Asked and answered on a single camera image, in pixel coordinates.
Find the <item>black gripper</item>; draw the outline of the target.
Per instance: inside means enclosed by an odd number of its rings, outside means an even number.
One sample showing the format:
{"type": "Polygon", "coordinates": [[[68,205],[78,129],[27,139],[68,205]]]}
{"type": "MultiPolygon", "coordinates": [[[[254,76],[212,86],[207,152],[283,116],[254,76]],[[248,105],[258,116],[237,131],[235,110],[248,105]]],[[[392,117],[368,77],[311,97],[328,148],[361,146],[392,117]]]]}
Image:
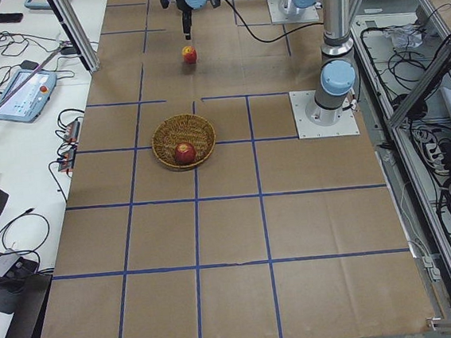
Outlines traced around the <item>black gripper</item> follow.
{"type": "Polygon", "coordinates": [[[192,7],[185,0],[160,0],[163,9],[167,9],[171,1],[175,1],[177,8],[182,12],[182,30],[185,40],[192,40],[192,7]]]}

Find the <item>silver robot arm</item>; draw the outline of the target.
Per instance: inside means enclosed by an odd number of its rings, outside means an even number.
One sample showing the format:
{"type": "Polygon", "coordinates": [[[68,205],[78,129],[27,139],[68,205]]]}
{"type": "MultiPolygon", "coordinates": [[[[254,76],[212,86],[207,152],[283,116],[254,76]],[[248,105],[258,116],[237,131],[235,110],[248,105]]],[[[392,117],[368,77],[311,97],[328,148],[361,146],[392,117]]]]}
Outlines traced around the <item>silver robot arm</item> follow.
{"type": "MultiPolygon", "coordinates": [[[[182,30],[190,40],[192,12],[206,3],[217,8],[222,0],[160,0],[161,7],[167,9],[171,1],[182,13],[182,30]]],[[[354,40],[349,27],[349,0],[323,0],[322,7],[324,44],[321,46],[320,83],[305,112],[310,122],[331,126],[340,121],[344,100],[356,82],[355,66],[350,60],[354,40]]]]}
{"type": "Polygon", "coordinates": [[[315,6],[318,0],[279,0],[278,9],[287,16],[293,16],[315,6]]]}

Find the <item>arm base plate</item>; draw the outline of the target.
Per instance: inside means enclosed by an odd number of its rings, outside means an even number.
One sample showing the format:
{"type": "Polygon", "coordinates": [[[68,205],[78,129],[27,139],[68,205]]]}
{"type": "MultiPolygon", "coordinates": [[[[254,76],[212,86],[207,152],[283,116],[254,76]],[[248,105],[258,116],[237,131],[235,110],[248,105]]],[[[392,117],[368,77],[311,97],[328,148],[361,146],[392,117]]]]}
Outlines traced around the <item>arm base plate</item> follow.
{"type": "Polygon", "coordinates": [[[326,110],[318,106],[314,93],[314,90],[289,92],[297,136],[300,139],[340,138],[360,134],[352,106],[347,100],[336,110],[326,110]]]}
{"type": "Polygon", "coordinates": [[[318,0],[266,0],[273,25],[319,21],[318,0]]]}

